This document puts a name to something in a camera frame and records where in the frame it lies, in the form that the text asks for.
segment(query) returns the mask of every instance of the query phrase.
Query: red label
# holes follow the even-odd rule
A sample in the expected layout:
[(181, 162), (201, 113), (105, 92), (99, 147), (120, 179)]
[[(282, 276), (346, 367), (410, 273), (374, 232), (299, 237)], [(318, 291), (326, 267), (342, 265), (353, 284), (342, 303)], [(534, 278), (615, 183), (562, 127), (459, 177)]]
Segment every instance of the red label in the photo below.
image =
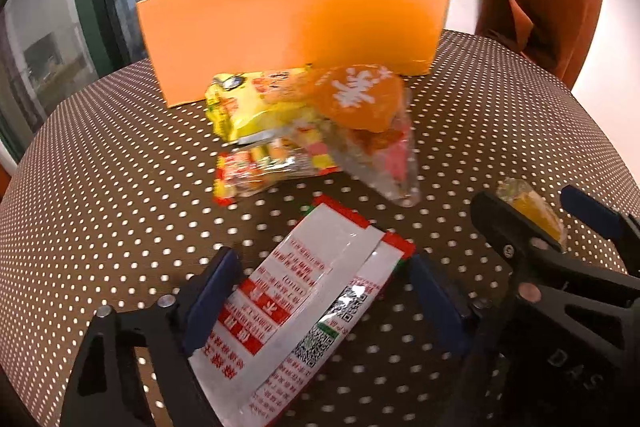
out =
[(255, 355), (260, 348), (262, 348), (262, 343), (256, 339), (248, 330), (242, 327), (234, 316), (226, 309), (226, 306), (222, 307), (222, 311), (218, 316), (218, 320), (220, 324), (222, 324), (225, 329), (231, 333), (237, 340), (240, 342), (244, 348), (249, 351), (252, 355)]
[(290, 317), (289, 313), (275, 299), (258, 288), (251, 279), (244, 280), (240, 285), (240, 291), (276, 324), (281, 326)]

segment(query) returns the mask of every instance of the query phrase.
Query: orange cardboard board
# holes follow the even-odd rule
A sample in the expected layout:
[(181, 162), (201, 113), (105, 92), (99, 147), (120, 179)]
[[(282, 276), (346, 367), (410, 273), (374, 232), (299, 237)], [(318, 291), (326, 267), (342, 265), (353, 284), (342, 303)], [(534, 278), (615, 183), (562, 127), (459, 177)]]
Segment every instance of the orange cardboard board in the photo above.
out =
[(217, 73), (382, 64), (429, 70), (449, 0), (142, 0), (146, 50), (169, 107)]

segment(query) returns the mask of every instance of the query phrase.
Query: qr code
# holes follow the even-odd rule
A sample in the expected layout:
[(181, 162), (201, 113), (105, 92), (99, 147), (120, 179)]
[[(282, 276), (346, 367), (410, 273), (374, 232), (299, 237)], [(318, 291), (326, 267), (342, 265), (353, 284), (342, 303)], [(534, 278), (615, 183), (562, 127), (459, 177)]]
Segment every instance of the qr code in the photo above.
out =
[(318, 327), (313, 327), (305, 337), (299, 341), (293, 354), (309, 367), (314, 367), (322, 358), (335, 337), (325, 333)]
[(367, 300), (367, 294), (361, 292), (357, 294), (352, 288), (345, 288), (340, 296), (327, 310), (325, 315), (333, 314), (340, 317), (345, 322), (351, 322), (353, 316), (358, 313), (360, 306)]

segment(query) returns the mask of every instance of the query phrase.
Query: polka dot tablecloth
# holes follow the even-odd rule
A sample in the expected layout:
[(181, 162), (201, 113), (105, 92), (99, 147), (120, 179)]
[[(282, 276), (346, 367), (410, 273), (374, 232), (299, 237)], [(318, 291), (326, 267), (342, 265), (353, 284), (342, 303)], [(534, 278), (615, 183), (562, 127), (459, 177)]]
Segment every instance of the polka dot tablecloth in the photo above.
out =
[[(343, 173), (212, 203), (216, 156), (203, 103), (167, 109), (143, 60), (55, 110), (0, 206), (0, 363), (41, 425), (57, 425), (65, 382), (95, 309), (149, 306), (199, 273), (220, 245), (251, 273), (321, 192), (411, 238), (471, 296), (499, 299), (508, 270), (473, 228), (470, 198), (526, 178), (564, 217), (569, 256), (623, 271), (612, 245), (559, 208), (571, 182), (640, 214), (640, 192), (568, 90), (491, 40), (444, 32), (433, 71), (407, 80), (421, 202), (401, 208)], [(430, 425), (460, 361), (435, 344), (405, 271), (373, 304), (282, 426)], [(159, 427), (170, 425), (139, 353)]]

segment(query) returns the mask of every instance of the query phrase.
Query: table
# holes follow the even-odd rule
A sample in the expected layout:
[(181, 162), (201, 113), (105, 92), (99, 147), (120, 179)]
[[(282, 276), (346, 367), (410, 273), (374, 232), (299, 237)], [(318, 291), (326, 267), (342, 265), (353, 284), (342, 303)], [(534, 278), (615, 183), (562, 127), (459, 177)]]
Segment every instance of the table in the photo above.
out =
[[(500, 44), (445, 31), (431, 74), (407, 84), (422, 191), (413, 208), (343, 173), (216, 206), (214, 165), (228, 146), (212, 136), (202, 102), (164, 106), (148, 60), (61, 103), (0, 206), (0, 363), (38, 421), (57, 424), (98, 306), (149, 306), (220, 245), (238, 248), (251, 273), (320, 192), (411, 238), (470, 295), (491, 299), (508, 274), (470, 223), (478, 190), (524, 177), (558, 209), (559, 190), (572, 182), (640, 214), (638, 187), (566, 87)], [(624, 271), (610, 242), (558, 210), (567, 255)], [(432, 423), (460, 367), (434, 341), (401, 271), (280, 424)], [(170, 425), (143, 351), (139, 362), (156, 422)]]

